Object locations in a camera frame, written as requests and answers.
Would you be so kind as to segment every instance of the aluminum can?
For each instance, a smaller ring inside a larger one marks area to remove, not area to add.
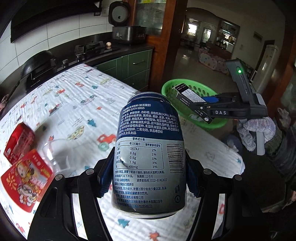
[[[165,218],[186,204],[185,148],[178,113],[154,92],[131,97],[116,138],[112,205],[134,218]]]

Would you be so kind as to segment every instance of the clear glass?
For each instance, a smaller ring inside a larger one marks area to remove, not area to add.
[[[138,0],[135,25],[147,27],[146,34],[160,36],[166,0]]]
[[[54,175],[67,176],[73,168],[73,149],[67,140],[53,140],[42,147],[43,156],[53,168]]]

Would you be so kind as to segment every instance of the red snack box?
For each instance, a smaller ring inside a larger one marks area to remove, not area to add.
[[[52,176],[51,168],[34,149],[13,164],[2,175],[1,181],[12,200],[26,212],[31,212]]]
[[[14,164],[30,151],[34,137],[35,134],[30,127],[23,122],[18,124],[7,142],[4,156]]]

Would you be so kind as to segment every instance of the table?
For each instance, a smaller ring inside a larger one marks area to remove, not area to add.
[[[88,65],[80,64],[48,80],[20,100],[0,121],[0,175],[10,164],[3,155],[6,142],[16,125],[22,121],[36,133],[37,150],[52,140],[67,140],[73,147],[74,161],[66,177],[79,175],[106,158],[114,147],[118,118],[127,100],[137,92],[132,87]],[[185,147],[191,158],[200,160],[204,168],[218,175],[233,177],[244,171],[240,155],[222,142],[180,118]],[[108,149],[99,149],[100,141],[108,141]],[[99,205],[113,240],[185,240],[198,208],[196,199],[187,190],[187,204],[175,215],[158,220],[135,220],[111,206],[112,186]],[[16,228],[28,236],[30,222],[38,207],[27,213],[10,199],[0,183],[0,203]],[[78,195],[73,195],[75,221],[79,236],[86,238]],[[221,195],[215,230],[223,218],[224,199]]]

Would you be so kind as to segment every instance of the glass cabinet door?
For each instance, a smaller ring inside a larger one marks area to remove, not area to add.
[[[138,0],[135,25],[147,27],[146,34],[160,36],[166,0]]]

